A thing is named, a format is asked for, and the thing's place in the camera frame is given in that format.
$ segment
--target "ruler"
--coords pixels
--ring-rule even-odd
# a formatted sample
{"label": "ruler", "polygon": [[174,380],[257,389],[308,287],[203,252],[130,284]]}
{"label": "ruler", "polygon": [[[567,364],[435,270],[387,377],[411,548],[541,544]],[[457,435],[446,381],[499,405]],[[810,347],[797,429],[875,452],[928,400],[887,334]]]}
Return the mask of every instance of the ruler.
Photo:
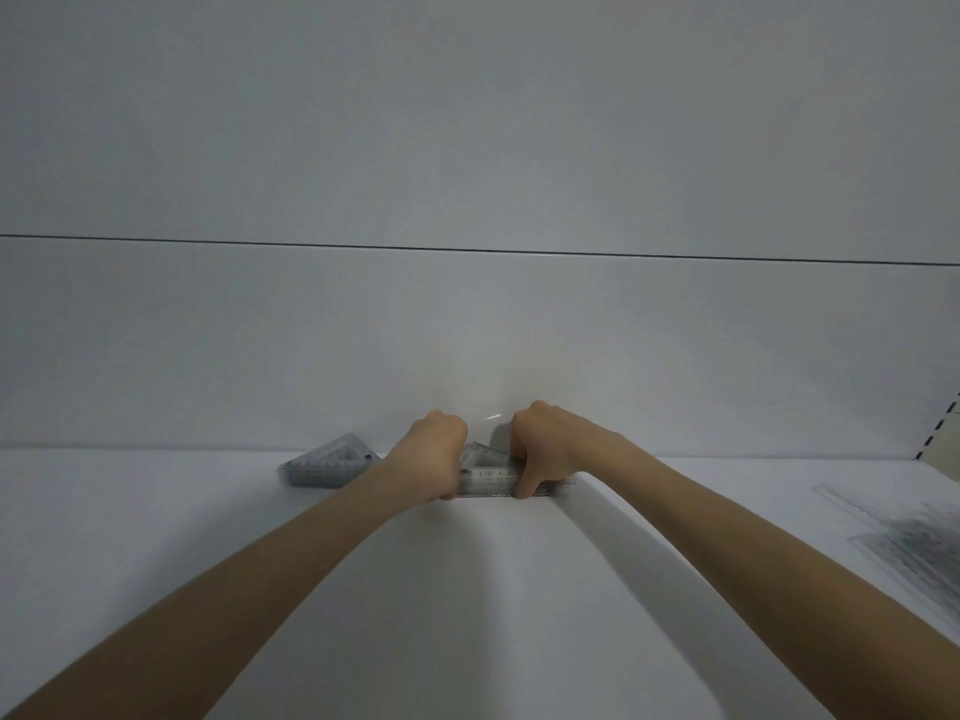
{"label": "ruler", "polygon": [[[283,462],[276,472],[290,485],[337,490],[378,462],[378,454],[351,433]],[[510,497],[523,472],[519,459],[475,441],[463,446],[459,464],[462,497]],[[571,482],[542,483],[534,496],[558,495]]]}

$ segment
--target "hand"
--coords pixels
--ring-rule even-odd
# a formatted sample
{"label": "hand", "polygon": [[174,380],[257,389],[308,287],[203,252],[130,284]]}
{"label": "hand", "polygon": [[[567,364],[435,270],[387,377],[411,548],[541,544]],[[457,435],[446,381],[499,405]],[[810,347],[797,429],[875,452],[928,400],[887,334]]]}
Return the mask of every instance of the hand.
{"label": "hand", "polygon": [[514,414],[510,423],[510,454],[526,461],[513,495],[522,500],[534,495],[542,482],[566,480],[575,472],[589,471],[592,452],[618,437],[582,416],[537,399],[530,409]]}
{"label": "hand", "polygon": [[460,483],[460,452],[467,441],[467,423],[459,416],[430,410],[410,427],[383,460],[406,481],[416,502],[435,497],[452,500]]}

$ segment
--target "bare skin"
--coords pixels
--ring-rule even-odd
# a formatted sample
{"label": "bare skin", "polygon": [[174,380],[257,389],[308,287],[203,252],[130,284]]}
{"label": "bare skin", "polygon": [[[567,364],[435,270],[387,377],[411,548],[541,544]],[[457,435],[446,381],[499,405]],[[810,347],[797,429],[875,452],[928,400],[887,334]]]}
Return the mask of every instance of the bare skin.
{"label": "bare skin", "polygon": [[536,401],[513,417],[519,498],[589,472],[635,508],[838,718],[960,718],[960,647],[839,563],[653,458]]}
{"label": "bare skin", "polygon": [[[51,679],[23,718],[202,718],[368,535],[455,495],[467,426],[431,411],[325,501],[186,583]],[[513,417],[516,497],[589,472],[686,556],[838,718],[960,717],[960,648],[900,604],[624,436],[536,401]]]}

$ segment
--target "person's left hand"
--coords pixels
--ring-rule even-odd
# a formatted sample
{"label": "person's left hand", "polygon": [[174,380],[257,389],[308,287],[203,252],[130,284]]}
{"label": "person's left hand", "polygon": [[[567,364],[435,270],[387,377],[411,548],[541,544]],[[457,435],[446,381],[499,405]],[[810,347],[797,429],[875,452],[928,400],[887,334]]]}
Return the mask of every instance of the person's left hand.
{"label": "person's left hand", "polygon": [[460,483],[460,452],[467,441],[467,423],[459,416],[430,410],[396,443],[384,463],[418,498],[452,500]]}

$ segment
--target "person's left arm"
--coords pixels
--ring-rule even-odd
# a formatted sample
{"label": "person's left arm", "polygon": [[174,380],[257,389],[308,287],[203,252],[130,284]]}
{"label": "person's left arm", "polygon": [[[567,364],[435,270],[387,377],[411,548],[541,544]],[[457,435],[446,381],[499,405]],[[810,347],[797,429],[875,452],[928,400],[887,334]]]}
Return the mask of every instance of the person's left arm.
{"label": "person's left arm", "polygon": [[456,495],[466,439],[459,416],[431,411],[386,459],[117,629],[6,717],[204,717],[344,556],[407,508]]}

